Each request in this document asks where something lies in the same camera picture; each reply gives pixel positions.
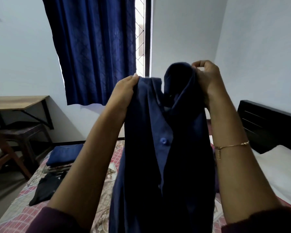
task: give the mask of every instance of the wooden table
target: wooden table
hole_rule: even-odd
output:
[[[47,108],[47,103],[46,103],[47,97],[49,96],[2,96],[0,97],[0,111],[3,111],[3,110],[21,111],[22,113],[27,114],[28,116],[34,118],[40,123],[43,123],[44,125],[48,126],[50,129],[54,129],[52,119],[50,117],[50,112]],[[47,122],[25,111],[25,109],[39,102],[42,103]],[[4,128],[4,127],[5,127],[5,122],[0,113],[0,128]]]

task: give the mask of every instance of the hand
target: hand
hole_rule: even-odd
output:
[[[134,93],[133,87],[137,84],[139,76],[128,76],[117,82],[108,100],[106,109],[116,110],[117,113],[126,115],[127,107]]]
[[[226,93],[219,67],[211,61],[196,61],[192,64],[198,76],[198,82],[205,95],[205,104],[209,109],[209,100]]]

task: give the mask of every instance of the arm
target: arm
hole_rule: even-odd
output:
[[[84,229],[93,224],[115,143],[138,79],[135,74],[116,84],[78,158],[48,203],[48,207],[73,216]]]
[[[205,67],[205,71],[196,70],[207,95],[214,145],[224,147],[248,141],[240,117],[225,90],[219,68],[210,61],[195,62],[193,67]],[[249,145],[222,149],[217,167],[227,223],[248,219],[254,213],[281,206]]]

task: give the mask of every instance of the black bed headboard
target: black bed headboard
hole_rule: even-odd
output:
[[[283,145],[291,149],[291,114],[252,101],[240,101],[239,116],[252,149],[264,153]]]

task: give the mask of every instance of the folded blue clothes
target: folded blue clothes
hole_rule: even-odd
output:
[[[63,164],[72,163],[79,155],[83,144],[56,146],[50,153],[50,158],[46,165],[55,167]]]

